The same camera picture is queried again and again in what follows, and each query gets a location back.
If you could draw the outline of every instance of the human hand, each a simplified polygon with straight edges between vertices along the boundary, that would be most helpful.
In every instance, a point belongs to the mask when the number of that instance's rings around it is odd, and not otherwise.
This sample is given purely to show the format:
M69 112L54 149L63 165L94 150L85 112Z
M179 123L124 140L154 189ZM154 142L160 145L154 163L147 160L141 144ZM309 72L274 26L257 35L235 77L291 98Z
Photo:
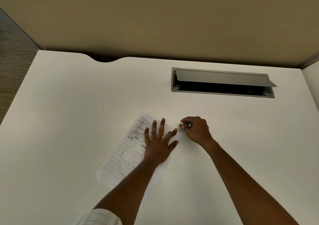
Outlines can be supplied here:
M160 128L159 133L156 137L156 120L153 121L152 140L150 140L149 138L148 128L146 128L144 132L145 141L146 141L144 160L150 159L151 161L155 162L157 165L163 163L168 158L172 150L178 144L178 141L175 140L170 145L168 145L170 138L177 133L177 129L174 129L173 131L169 131L167 135L164 138L162 138L164 133L164 125L165 125L165 119L162 118L162 121L159 127Z
M192 123L193 127L180 125L181 129L186 132L186 135L195 143L198 143L204 149L211 146L215 142L212 138L209 127L205 119L200 117L186 117L181 120L183 124Z

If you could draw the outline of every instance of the person's left hand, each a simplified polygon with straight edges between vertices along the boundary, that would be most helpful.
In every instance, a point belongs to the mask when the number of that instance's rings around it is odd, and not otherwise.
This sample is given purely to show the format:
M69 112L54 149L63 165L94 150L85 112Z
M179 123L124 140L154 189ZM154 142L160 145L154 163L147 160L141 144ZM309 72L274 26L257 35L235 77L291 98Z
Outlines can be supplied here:
M162 138L164 133L164 125L165 125L165 119L162 118L162 121L159 127L160 128L159 133L156 137L156 120L153 121L152 140L150 140L149 138L148 128L146 128L144 132L145 141L146 141L144 159L150 159L154 161L157 165L163 163L168 158L172 150L178 144L178 141L175 140L170 145L168 145L170 138L176 134L177 129L174 129L173 131L169 131L167 135L164 138Z

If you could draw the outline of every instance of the white desk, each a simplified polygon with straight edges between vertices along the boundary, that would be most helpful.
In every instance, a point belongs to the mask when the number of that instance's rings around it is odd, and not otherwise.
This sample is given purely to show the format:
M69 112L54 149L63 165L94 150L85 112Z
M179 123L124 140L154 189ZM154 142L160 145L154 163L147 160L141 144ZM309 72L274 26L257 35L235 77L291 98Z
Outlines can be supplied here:
M171 68L268 73L275 98L171 92ZM301 70L39 51L0 127L2 224L72 224L109 190L96 172L141 110L213 137L300 225L319 221L319 113ZM209 156L185 139L136 224L241 224Z

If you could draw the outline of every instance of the forearm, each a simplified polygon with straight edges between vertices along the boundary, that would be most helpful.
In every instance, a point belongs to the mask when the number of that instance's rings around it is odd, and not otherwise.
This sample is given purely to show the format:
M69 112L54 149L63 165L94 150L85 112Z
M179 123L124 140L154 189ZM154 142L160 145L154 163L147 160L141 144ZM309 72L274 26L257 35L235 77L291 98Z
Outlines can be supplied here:
M113 212L123 225L134 224L144 192L157 165L144 159L125 179L95 207Z
M217 142L203 147L213 160L244 225L297 224Z

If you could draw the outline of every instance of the sleeve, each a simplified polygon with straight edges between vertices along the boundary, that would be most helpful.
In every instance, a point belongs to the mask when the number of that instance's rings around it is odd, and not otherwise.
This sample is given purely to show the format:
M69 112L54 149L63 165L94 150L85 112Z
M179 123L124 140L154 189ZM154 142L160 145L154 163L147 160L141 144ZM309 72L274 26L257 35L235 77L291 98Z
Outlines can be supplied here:
M122 225L122 223L118 216L108 210L93 209L80 217L75 225Z

